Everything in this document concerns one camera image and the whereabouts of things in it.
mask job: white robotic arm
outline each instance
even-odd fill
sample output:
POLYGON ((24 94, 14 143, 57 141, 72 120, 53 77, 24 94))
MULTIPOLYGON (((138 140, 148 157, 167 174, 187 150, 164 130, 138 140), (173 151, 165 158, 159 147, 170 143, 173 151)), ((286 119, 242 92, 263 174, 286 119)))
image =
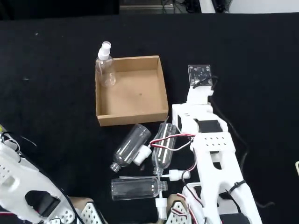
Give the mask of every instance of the white robotic arm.
POLYGON ((19 219, 32 223, 60 218, 71 224, 76 216, 62 192, 28 160, 0 142, 0 205, 19 219), (31 191, 48 192, 53 198, 44 217, 28 205, 25 196, 31 191))
POLYGON ((235 156, 235 146, 225 121, 213 114, 208 96, 213 94, 210 66, 189 66, 190 89, 187 102, 172 105, 172 123, 181 133, 194 134, 190 149, 195 152, 200 183, 190 183, 189 189, 196 195, 200 186, 198 203, 189 189, 183 195, 191 206, 199 224, 221 224, 221 215, 238 213, 247 218, 249 224, 261 224, 261 218, 251 190, 244 181, 235 156), (193 88, 198 82, 204 82, 193 88), (231 204, 222 200, 226 192, 234 200, 231 204))

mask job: black fabric surface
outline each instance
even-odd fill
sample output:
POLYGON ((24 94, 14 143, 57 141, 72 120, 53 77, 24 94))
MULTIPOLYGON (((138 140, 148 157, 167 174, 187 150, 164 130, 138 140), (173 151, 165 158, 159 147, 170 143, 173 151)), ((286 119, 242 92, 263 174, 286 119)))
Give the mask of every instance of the black fabric surface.
MULTIPOLYGON (((68 195, 95 200, 109 223, 155 221, 154 199, 112 202, 118 175, 151 175, 131 164, 117 175, 112 155, 131 126, 100 127, 94 61, 102 41, 113 57, 160 55, 169 106, 186 101, 188 64, 211 64, 214 100, 251 151, 244 179, 263 223, 295 223, 298 175, 299 14, 147 15, 0 22, 0 123, 33 140, 22 151, 68 195)), ((145 124, 154 134, 158 123, 145 124)), ((244 148, 236 141, 237 157, 244 148)), ((173 156, 185 169, 192 153, 173 156)), ((181 191, 169 183, 169 193, 181 191)))

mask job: white wire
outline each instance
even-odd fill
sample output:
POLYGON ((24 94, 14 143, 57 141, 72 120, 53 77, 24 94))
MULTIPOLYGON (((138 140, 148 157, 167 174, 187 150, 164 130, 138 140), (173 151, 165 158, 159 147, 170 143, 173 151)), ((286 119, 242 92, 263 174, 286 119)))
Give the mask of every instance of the white wire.
POLYGON ((6 142, 7 141, 10 141, 10 142, 13 142, 14 144, 16 144, 17 145, 17 151, 16 152, 19 152, 20 150, 21 150, 21 146, 19 145, 19 143, 15 140, 15 139, 13 139, 13 138, 11 138, 11 139, 8 139, 8 140, 5 140, 4 141, 4 144, 6 145, 6 142))
POLYGON ((190 144, 191 144, 191 141, 187 142, 186 144, 182 145, 179 148, 169 148, 167 146, 162 146, 162 145, 158 145, 158 144, 151 144, 151 146, 154 146, 154 147, 157 147, 157 148, 166 148, 166 149, 168 149, 170 151, 178 151, 178 150, 181 150, 182 148, 184 148, 184 147, 186 147, 186 146, 188 146, 190 144))

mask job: clear plastic bottle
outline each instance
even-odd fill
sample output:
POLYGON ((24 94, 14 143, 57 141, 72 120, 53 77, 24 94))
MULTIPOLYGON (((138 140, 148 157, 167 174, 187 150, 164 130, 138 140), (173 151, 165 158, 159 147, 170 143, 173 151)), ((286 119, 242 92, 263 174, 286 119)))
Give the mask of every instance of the clear plastic bottle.
POLYGON ((121 167, 129 165, 149 137, 150 131, 145 126, 136 124, 114 153, 114 163, 110 168, 117 173, 121 167))
POLYGON ((119 178, 111 181, 111 196, 114 201, 154 198, 165 190, 167 182, 160 181, 155 176, 119 178))
MULTIPOLYGON (((175 127, 175 125, 164 122, 160 124, 159 131, 157 134, 157 139, 165 138, 167 136, 176 133, 177 133, 177 128, 175 127)), ((176 142, 176 138, 169 138, 157 142, 156 144, 167 146, 169 148, 174 148, 175 142, 176 142)), ((158 147, 154 148, 154 153, 152 154, 154 175, 161 176, 163 174, 163 170, 169 167, 171 163, 172 153, 173 151, 165 148, 158 148, 158 147)))
POLYGON ((114 61, 110 56, 110 42, 103 42, 95 61, 96 76, 102 86, 109 87, 115 84, 114 61))

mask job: open cardboard box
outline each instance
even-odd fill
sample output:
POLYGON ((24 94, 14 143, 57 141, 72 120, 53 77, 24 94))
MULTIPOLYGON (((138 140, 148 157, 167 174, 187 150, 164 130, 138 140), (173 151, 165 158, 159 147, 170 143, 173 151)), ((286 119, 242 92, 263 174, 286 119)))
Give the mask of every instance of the open cardboard box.
POLYGON ((159 56, 115 58, 116 83, 96 76, 96 111, 101 126, 164 121, 168 102, 159 56))

